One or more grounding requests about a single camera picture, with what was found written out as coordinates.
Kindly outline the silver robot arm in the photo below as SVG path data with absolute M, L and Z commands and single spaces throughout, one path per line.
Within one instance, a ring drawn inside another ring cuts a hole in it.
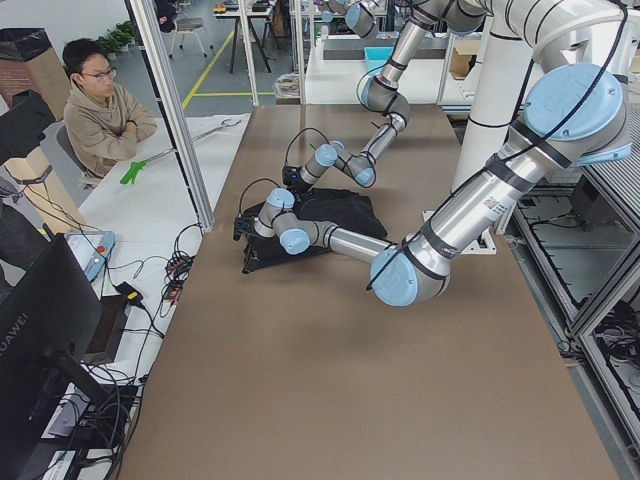
M 428 27 L 444 20 L 452 31 L 465 35 L 474 32 L 486 15 L 483 7 L 471 1 L 410 1 L 408 5 L 410 16 L 391 56 L 380 72 L 367 77 L 360 96 L 364 107 L 381 114 L 386 121 L 357 155 L 337 140 L 321 144 L 304 166 L 286 181 L 297 191 L 309 190 L 330 167 L 337 168 L 364 188 L 371 187 L 376 179 L 377 160 L 410 121 L 409 103 L 398 92 L 399 80 Z
M 363 151 L 337 142 L 320 145 L 292 180 L 272 190 L 255 215 L 240 213 L 236 237 L 276 238 L 298 255 L 319 247 L 370 266 L 369 288 L 390 306 L 407 306 L 441 294 L 451 262 L 529 192 L 558 169 L 616 162 L 632 151 L 627 75 L 639 38 L 639 13 L 613 1 L 413 1 L 391 57 L 370 77 L 362 104 L 385 117 Z M 399 81 L 426 29 L 444 21 L 459 34 L 492 16 L 532 50 L 543 76 L 521 113 L 508 111 L 503 145 L 400 243 L 369 237 L 329 221 L 303 220 L 299 193 L 335 167 L 362 187 L 375 181 L 375 165 L 410 119 Z

